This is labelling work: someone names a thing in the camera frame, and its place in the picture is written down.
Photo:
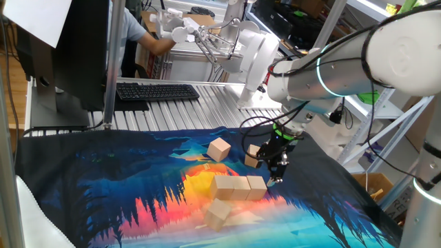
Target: green object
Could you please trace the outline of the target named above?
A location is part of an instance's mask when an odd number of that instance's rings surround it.
[[[282,132],[277,129],[277,125],[275,123],[273,124],[273,129],[276,131],[277,135],[279,135],[280,137],[283,137],[285,140],[288,140],[288,141],[294,140],[294,137],[288,136],[286,134],[282,134]]]
[[[421,5],[426,4],[425,0],[406,0],[405,3],[402,5],[400,11],[398,11],[397,14],[408,12],[409,10],[413,9],[414,7],[418,7]]]
[[[299,10],[295,11],[294,14],[295,14],[296,16],[298,16],[298,17],[303,17],[303,12],[301,12],[301,11],[299,11]]]
[[[374,99],[373,103],[372,103],[372,92],[360,93],[357,96],[358,99],[360,99],[360,101],[362,101],[363,103],[373,105],[378,100],[378,97],[380,97],[380,94],[378,93],[377,90],[373,92],[373,99]]]

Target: wooden cube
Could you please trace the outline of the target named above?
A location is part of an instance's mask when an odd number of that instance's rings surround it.
[[[258,147],[257,145],[249,145],[247,152],[251,155],[256,156],[259,149],[260,149],[260,147]],[[259,161],[257,159],[252,158],[252,157],[248,156],[247,154],[245,155],[245,165],[256,168],[256,167],[258,167],[258,164],[259,164]]]
[[[265,193],[267,193],[267,185],[262,176],[247,176],[247,178],[251,187],[247,200],[262,200]]]
[[[246,176],[232,176],[234,191],[230,200],[247,200],[251,187]]]
[[[209,144],[207,155],[213,158],[216,162],[221,162],[228,156],[231,145],[226,143],[223,139],[217,138]]]
[[[234,191],[232,176],[214,176],[209,190],[213,199],[229,200]]]
[[[219,199],[214,199],[205,213],[204,223],[214,231],[220,231],[232,208]]]

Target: keyboard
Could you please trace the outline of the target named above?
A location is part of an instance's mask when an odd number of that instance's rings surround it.
[[[139,85],[117,83],[116,92],[123,101],[167,101],[198,99],[199,94],[191,85]]]

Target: white robotic arm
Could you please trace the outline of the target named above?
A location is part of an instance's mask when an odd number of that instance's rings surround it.
[[[230,3],[231,6],[242,4]],[[276,56],[279,40],[274,34],[261,32],[255,23],[240,21],[239,18],[232,18],[223,23],[211,26],[199,26],[191,18],[183,18],[183,13],[178,10],[161,10],[158,15],[150,15],[150,21],[156,23],[156,29],[161,38],[173,39],[175,42],[184,42],[189,34],[194,35],[195,42],[213,66],[221,65],[218,61],[218,54],[235,59],[240,59],[239,68],[229,73],[239,74],[239,80],[245,83],[240,90],[240,94],[235,99],[238,108],[248,107],[252,104],[252,97],[263,79],[267,75],[267,68]],[[224,28],[234,29],[234,41],[228,41],[227,37],[213,34],[211,29]],[[239,54],[234,54],[236,43],[241,47]],[[236,88],[227,86],[225,88],[231,95],[236,96]]]
[[[441,1],[432,6],[438,7],[439,4]],[[340,45],[335,46],[341,40],[312,51],[301,59],[282,61],[276,65],[276,76],[270,77],[268,92],[273,100],[283,104],[283,112],[287,116],[277,120],[278,127],[275,127],[271,139],[257,153],[257,157],[272,156],[263,159],[270,170],[269,183],[282,181],[288,165],[286,153],[294,148],[314,114],[331,112],[336,108],[333,105],[336,99],[339,102],[342,96],[371,92],[372,81],[393,86],[412,96],[440,96],[441,32],[438,30],[441,28],[441,10],[439,7],[427,10],[430,9],[392,17],[394,19],[387,24],[354,35]],[[332,51],[317,59],[319,54],[330,49]],[[292,111],[299,106],[301,111]],[[439,165],[441,101],[438,99],[418,159],[417,178],[413,182],[416,190],[408,210],[401,248],[440,247]]]

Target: computer monitor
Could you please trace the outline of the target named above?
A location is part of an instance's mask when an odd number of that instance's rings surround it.
[[[103,109],[108,15],[108,0],[73,0],[56,48],[17,27],[21,65],[36,81],[31,127],[85,127],[88,110]]]

